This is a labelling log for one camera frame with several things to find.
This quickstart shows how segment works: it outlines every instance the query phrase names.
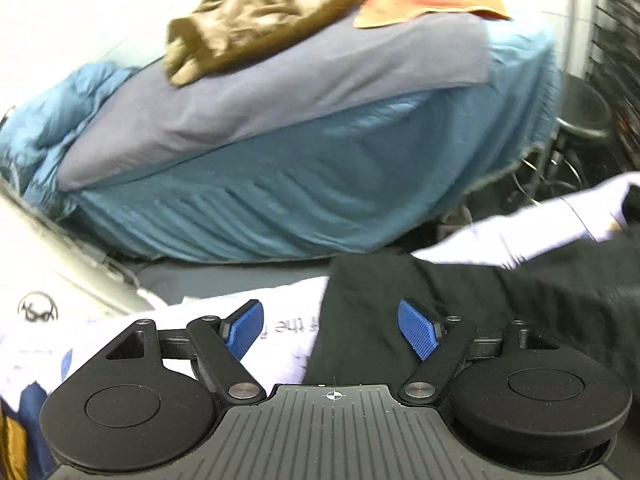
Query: gray ribbed plate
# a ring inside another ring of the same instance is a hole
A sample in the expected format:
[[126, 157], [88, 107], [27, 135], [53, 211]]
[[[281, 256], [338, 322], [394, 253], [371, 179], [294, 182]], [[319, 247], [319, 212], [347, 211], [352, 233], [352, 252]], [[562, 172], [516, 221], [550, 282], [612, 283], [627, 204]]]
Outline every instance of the gray ribbed plate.
[[[409, 408], [386, 386], [281, 386], [233, 408], [213, 436], [167, 466], [94, 476], [62, 466], [50, 480], [542, 480], [486, 462], [432, 408]], [[553, 480], [616, 480], [604, 466]]]

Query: black rack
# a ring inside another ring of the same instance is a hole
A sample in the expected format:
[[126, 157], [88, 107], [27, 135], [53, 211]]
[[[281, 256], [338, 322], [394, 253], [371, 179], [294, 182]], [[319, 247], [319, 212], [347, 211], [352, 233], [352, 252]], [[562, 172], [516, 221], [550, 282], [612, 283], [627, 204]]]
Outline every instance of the black rack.
[[609, 102], [624, 170], [640, 170], [640, 0], [593, 0], [587, 80]]

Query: circular disc cover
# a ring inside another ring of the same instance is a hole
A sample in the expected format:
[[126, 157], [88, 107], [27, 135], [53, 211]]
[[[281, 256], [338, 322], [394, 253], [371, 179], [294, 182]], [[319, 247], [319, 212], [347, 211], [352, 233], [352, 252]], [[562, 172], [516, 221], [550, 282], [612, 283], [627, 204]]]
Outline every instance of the circular disc cover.
[[[119, 364], [127, 368], [129, 360]], [[163, 367], [137, 367], [119, 384], [103, 372], [77, 372], [43, 406], [42, 432], [60, 462], [96, 472], [153, 468], [184, 455], [210, 430], [213, 401], [197, 381]]]
[[522, 350], [460, 372], [451, 400], [456, 420], [484, 442], [558, 458], [611, 439], [632, 395], [617, 373], [573, 349]]

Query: metal screw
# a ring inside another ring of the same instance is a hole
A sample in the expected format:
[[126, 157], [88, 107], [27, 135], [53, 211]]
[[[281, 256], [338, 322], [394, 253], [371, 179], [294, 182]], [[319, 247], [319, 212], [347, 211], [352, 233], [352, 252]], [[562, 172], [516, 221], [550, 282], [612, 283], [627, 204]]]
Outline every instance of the metal screw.
[[410, 383], [404, 387], [404, 392], [409, 396], [415, 399], [426, 399], [427, 397], [431, 397], [435, 392], [436, 388], [429, 383]]
[[238, 383], [229, 388], [229, 395], [235, 399], [253, 399], [260, 393], [260, 388], [253, 383]]

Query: gray blanket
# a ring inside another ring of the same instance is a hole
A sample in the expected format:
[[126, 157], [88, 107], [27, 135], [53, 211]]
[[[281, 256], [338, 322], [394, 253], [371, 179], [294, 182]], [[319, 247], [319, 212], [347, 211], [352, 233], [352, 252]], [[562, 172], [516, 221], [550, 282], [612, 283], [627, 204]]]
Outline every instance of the gray blanket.
[[146, 67], [69, 149], [58, 185], [79, 189], [361, 104], [487, 81], [488, 38], [477, 16], [428, 14], [364, 30], [353, 18], [261, 63], [183, 88], [167, 81], [160, 62]]

